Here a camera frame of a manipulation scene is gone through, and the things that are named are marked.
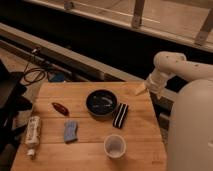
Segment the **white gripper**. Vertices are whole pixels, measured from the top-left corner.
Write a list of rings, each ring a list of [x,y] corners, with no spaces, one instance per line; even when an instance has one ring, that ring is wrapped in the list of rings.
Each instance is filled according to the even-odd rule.
[[[144,93],[147,89],[155,93],[158,98],[162,96],[162,91],[167,83],[167,77],[161,73],[151,73],[146,79],[145,83],[142,83],[136,90],[135,95]]]

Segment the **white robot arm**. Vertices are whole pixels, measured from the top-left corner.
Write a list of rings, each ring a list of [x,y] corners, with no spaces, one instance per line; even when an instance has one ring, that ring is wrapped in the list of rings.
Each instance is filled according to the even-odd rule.
[[[158,52],[153,63],[136,94],[148,89],[161,98],[169,79],[187,81],[171,109],[166,171],[213,171],[213,64],[168,51]]]

